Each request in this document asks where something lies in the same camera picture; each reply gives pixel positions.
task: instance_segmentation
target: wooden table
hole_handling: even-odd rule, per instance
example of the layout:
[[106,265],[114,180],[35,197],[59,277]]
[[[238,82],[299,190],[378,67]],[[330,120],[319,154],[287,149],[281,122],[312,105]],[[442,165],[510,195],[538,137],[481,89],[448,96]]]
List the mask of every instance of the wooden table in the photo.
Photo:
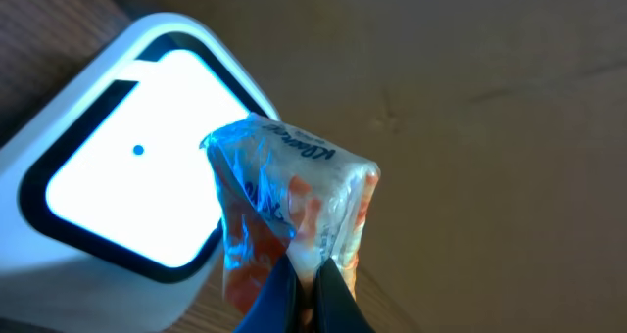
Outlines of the wooden table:
[[[112,0],[0,0],[0,145],[130,23]],[[221,267],[214,270],[168,332],[230,332],[237,326],[242,315],[222,301],[221,273]],[[356,292],[377,331],[418,330],[361,269]],[[46,331],[0,320],[0,332]]]

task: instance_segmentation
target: bright white screen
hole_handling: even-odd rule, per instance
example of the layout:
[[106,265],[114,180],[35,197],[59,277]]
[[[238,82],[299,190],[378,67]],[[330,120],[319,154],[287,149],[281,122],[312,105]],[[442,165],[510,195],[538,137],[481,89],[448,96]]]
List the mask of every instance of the bright white screen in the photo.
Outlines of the bright white screen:
[[52,177],[46,202],[148,259],[185,265],[221,216],[200,142],[248,110],[186,50],[134,62],[119,78],[139,83]]

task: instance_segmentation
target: black border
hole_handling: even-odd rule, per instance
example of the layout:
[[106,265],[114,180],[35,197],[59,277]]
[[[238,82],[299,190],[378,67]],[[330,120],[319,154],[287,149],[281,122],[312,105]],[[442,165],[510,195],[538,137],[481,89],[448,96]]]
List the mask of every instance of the black border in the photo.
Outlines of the black border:
[[[246,108],[266,117],[259,104],[214,53],[189,34],[164,34],[151,42],[136,59],[157,62],[166,53],[176,49],[186,49],[198,55]],[[170,268],[55,216],[45,200],[46,185],[52,176],[136,84],[137,82],[114,80],[26,172],[18,201],[24,218],[37,231],[153,280],[175,283],[189,278],[205,264],[222,237],[222,227],[219,224],[194,260],[181,267]]]

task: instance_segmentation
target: crumpled plastic bag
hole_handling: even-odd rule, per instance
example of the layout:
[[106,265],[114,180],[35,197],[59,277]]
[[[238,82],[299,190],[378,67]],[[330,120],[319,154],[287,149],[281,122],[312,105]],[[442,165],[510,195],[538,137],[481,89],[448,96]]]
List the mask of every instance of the crumpled plastic bag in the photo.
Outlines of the crumpled plastic bag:
[[376,163],[283,122],[250,114],[202,143],[223,209],[223,296],[247,313],[287,253],[306,293],[328,258],[355,296],[358,248]]

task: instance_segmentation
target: blue dot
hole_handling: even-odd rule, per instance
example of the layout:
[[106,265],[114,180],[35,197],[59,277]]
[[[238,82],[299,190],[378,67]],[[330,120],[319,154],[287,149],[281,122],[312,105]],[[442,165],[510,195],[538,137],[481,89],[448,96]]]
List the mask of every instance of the blue dot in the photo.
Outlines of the blue dot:
[[133,153],[137,156],[141,156],[144,154],[144,147],[142,145],[136,145],[133,147]]

